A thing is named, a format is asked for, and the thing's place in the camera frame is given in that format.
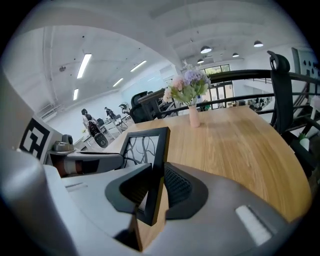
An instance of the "white wall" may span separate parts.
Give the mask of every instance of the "white wall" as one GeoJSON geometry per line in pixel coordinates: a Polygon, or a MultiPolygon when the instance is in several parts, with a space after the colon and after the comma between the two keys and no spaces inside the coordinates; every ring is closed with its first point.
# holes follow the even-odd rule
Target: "white wall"
{"type": "Polygon", "coordinates": [[[119,107],[121,103],[127,102],[130,105],[133,95],[143,91],[157,91],[165,87],[159,70],[168,66],[168,64],[170,64],[169,61],[158,62],[141,72],[132,80],[125,82],[118,91],[79,102],[76,106],[58,113],[46,123],[61,134],[71,135],[74,142],[76,142],[83,137],[82,130],[85,129],[81,114],[82,109],[86,109],[95,119],[101,118],[105,120],[107,118],[105,107],[112,109],[116,115],[124,117],[125,114],[122,114],[121,108],[119,107]]]}
{"type": "Polygon", "coordinates": [[[61,134],[69,134],[73,137],[73,141],[76,142],[83,137],[82,130],[85,129],[83,125],[83,118],[81,114],[82,109],[86,109],[88,114],[95,119],[101,118],[106,120],[107,114],[105,107],[113,110],[116,115],[122,114],[119,105],[124,102],[119,92],[104,95],[102,97],[78,104],[72,108],[67,109],[62,113],[58,113],[56,117],[46,122],[49,126],[60,132],[61,134]]]}
{"type": "MultiPolygon", "coordinates": [[[[160,61],[154,65],[151,65],[146,70],[137,75],[134,79],[126,82],[121,88],[120,93],[125,102],[131,106],[131,98],[144,91],[153,91],[156,92],[161,88],[166,87],[166,84],[161,76],[160,70],[171,66],[172,64],[165,60],[160,61]]],[[[176,73],[176,69],[172,66],[172,72],[176,73]]]]}

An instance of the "black monitor frame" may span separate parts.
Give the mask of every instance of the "black monitor frame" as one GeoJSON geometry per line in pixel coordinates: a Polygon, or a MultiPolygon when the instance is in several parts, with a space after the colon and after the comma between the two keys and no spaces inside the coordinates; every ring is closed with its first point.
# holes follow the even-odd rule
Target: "black monitor frame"
{"type": "MultiPolygon", "coordinates": [[[[125,165],[126,165],[125,155],[126,155],[126,150],[129,145],[130,139],[137,138],[137,137],[150,137],[150,136],[158,136],[158,143],[156,145],[152,171],[145,172],[145,175],[139,178],[140,182],[142,182],[141,180],[144,180],[144,184],[147,186],[147,189],[145,190],[147,193],[144,194],[144,196],[147,194],[147,198],[146,198],[144,210],[139,209],[138,208],[139,205],[137,205],[136,218],[144,222],[145,224],[152,226],[157,222],[157,219],[158,219],[162,190],[164,186],[164,164],[165,162],[167,162],[168,150],[169,150],[169,139],[170,139],[169,127],[128,132],[123,142],[120,154],[124,157],[123,165],[121,168],[125,168],[125,165]]],[[[130,183],[131,182],[127,182],[126,183],[127,185],[122,183],[121,186],[122,185],[130,186],[129,189],[135,190],[136,189],[135,186],[130,185],[130,183]]],[[[121,207],[120,205],[118,205],[118,203],[115,201],[113,204],[117,204],[117,206],[116,205],[113,205],[113,206],[118,211],[127,212],[125,209],[119,210],[121,209],[121,207]]]]}

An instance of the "chair headrest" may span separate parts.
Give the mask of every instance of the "chair headrest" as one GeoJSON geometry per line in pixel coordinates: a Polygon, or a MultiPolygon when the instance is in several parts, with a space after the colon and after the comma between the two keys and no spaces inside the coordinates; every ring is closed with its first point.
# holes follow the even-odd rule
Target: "chair headrest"
{"type": "Polygon", "coordinates": [[[268,54],[270,54],[270,65],[272,70],[281,72],[281,73],[288,73],[290,70],[290,63],[286,59],[286,57],[276,54],[273,51],[268,50],[268,54]]]}

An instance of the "purple flower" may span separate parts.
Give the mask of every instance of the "purple flower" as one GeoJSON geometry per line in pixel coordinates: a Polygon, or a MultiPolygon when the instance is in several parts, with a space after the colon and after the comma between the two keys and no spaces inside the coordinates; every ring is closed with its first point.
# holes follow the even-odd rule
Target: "purple flower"
{"type": "Polygon", "coordinates": [[[187,85],[190,85],[193,82],[199,82],[200,80],[204,80],[206,84],[211,84],[210,79],[199,70],[187,70],[184,73],[184,79],[187,85]]]}
{"type": "Polygon", "coordinates": [[[187,70],[184,73],[184,79],[185,82],[190,85],[192,83],[192,81],[194,82],[198,82],[203,78],[203,75],[200,71],[198,70],[187,70]]]}

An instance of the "flower bouquet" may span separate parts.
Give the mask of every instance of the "flower bouquet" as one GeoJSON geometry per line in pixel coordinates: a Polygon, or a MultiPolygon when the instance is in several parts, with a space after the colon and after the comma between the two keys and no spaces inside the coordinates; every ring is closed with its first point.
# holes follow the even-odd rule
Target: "flower bouquet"
{"type": "Polygon", "coordinates": [[[188,70],[184,73],[184,77],[175,77],[172,85],[164,91],[163,101],[171,102],[172,99],[175,99],[185,103],[189,108],[191,126],[198,127],[200,121],[196,109],[197,96],[206,94],[211,81],[201,71],[190,67],[190,65],[186,66],[188,70]]]}

